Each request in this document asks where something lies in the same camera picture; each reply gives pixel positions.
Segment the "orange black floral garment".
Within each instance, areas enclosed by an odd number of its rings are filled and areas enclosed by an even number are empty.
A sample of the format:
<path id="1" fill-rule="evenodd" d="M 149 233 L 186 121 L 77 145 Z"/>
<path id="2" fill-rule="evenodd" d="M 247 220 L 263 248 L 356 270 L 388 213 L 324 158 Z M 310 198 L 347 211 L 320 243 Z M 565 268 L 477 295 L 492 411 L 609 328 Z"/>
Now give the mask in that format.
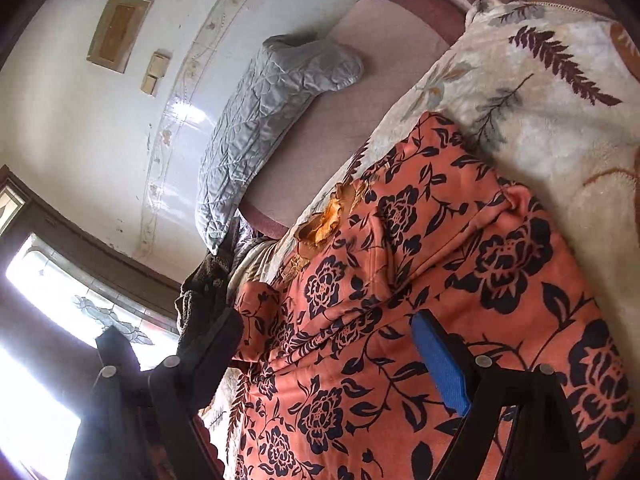
<path id="1" fill-rule="evenodd" d="M 457 429 L 411 338 L 430 310 L 477 356 L 558 373 L 588 477 L 639 442 L 623 360 L 539 200 L 423 115 L 355 183 L 340 225 L 236 307 L 250 385 L 240 479 L 426 479 Z"/>

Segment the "dark brown fleece garment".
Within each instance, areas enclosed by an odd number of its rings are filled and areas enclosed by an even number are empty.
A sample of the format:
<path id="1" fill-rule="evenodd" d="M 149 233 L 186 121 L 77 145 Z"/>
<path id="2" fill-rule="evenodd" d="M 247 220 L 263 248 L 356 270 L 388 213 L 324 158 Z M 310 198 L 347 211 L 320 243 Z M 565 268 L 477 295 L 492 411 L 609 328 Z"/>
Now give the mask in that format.
<path id="1" fill-rule="evenodd" d="M 208 252 L 181 284 L 175 302 L 178 356 L 182 356 L 198 338 L 206 335 L 228 307 L 231 275 L 257 242 L 253 229 L 237 212 L 218 252 Z"/>

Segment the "brown framed window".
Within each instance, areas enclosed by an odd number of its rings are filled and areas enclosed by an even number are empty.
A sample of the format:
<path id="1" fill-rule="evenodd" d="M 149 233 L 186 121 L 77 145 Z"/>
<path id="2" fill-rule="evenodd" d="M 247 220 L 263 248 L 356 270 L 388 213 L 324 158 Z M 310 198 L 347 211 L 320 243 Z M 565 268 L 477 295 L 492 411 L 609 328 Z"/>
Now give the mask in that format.
<path id="1" fill-rule="evenodd" d="M 178 344 L 178 285 L 119 255 L 1 168 L 1 475 L 62 479 L 115 327 L 148 370 Z"/>

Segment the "cream leaf pattern blanket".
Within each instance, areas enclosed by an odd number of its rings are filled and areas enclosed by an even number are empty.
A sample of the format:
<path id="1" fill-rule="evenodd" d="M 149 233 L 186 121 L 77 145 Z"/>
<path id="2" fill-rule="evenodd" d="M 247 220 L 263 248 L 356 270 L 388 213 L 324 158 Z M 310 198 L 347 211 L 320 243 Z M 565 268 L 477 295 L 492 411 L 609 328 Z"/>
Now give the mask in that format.
<path id="1" fill-rule="evenodd" d="M 539 200 L 573 255 L 606 325 L 639 301 L 639 244 L 627 174 L 639 161 L 639 83 L 622 26 L 562 4 L 477 3 L 464 34 L 384 117 L 357 169 L 343 167 L 262 256 L 251 282 L 269 283 L 292 256 L 310 258 L 356 197 L 356 181 L 425 114 L 453 122 L 463 149 Z M 608 326 L 612 338 L 614 333 Z M 626 344 L 631 397 L 638 378 Z"/>

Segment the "grey quilted pillow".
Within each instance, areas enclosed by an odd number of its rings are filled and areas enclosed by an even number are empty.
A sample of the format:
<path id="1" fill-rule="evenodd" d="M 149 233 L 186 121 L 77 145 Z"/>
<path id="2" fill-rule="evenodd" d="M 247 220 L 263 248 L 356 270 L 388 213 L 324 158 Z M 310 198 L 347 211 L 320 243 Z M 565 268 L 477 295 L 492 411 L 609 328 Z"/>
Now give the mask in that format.
<path id="1" fill-rule="evenodd" d="M 281 35 L 262 43 L 222 109 L 198 170 L 195 224 L 211 254 L 219 252 L 254 177 L 312 101 L 362 75 L 359 55 L 331 39 Z"/>

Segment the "pink bed sheet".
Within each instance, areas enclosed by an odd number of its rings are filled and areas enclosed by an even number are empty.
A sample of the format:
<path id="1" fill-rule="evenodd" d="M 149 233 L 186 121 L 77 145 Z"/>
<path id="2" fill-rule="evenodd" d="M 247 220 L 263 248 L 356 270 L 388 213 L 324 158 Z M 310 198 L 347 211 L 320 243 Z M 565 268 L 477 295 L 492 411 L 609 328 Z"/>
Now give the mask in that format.
<path id="1" fill-rule="evenodd" d="M 359 0 L 329 37 L 363 64 L 350 87 L 319 96 L 246 191 L 240 211 L 250 226 L 280 238 L 360 148 L 388 110 L 464 31 L 448 0 Z"/>

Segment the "beige wall switch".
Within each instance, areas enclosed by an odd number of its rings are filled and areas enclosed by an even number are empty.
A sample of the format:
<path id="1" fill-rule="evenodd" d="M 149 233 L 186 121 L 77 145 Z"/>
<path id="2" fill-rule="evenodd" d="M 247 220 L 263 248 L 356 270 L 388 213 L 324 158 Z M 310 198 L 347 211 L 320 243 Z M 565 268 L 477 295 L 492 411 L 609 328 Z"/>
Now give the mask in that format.
<path id="1" fill-rule="evenodd" d="M 165 77 L 171 56 L 164 52 L 156 51 L 152 54 L 150 62 L 144 73 L 140 90 L 148 96 L 155 96 L 160 82 Z"/>

